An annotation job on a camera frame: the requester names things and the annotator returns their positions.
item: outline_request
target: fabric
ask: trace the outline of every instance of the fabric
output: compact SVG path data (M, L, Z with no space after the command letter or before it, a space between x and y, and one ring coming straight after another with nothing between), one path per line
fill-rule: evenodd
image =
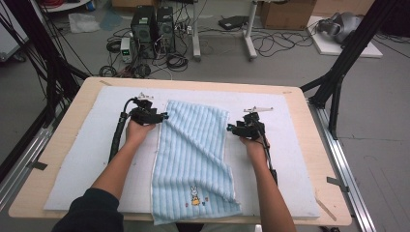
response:
M118 213L119 201L112 194L89 188L70 206L69 212L55 224L53 232L63 231L123 231L122 214Z
M228 112L169 101L152 181L154 224L241 213L223 162Z

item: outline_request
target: computer tower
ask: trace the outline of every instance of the computer tower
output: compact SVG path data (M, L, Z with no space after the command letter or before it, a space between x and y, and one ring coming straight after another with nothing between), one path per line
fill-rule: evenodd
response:
M160 7L157 10L161 52L175 52L174 18L172 7Z
M153 6L137 6L131 22L132 36L137 53L144 51L143 58L156 58L155 42L158 36L158 24Z

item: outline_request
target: light blue towel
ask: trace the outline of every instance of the light blue towel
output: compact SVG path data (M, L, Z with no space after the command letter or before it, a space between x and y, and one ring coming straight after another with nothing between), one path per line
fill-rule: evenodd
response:
M154 224L238 215L232 173L223 162L228 112L170 101L152 181Z

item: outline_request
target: cardboard box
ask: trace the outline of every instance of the cardboard box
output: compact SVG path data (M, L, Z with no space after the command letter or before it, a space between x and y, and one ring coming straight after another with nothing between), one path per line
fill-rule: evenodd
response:
M373 2L374 0L317 0L312 15L331 17L335 13L344 12L365 15Z
M304 30L316 0L291 0L285 4L264 3L261 21L266 29Z
M136 6L157 7L158 0L112 0L112 7L121 11L135 11Z

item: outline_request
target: person's left hand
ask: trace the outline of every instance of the person's left hand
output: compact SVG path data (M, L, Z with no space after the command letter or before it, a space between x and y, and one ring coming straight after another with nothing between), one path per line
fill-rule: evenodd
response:
M126 143L132 143L139 146L145 140L148 132L154 127L155 124L141 126L135 121L130 120L126 130Z

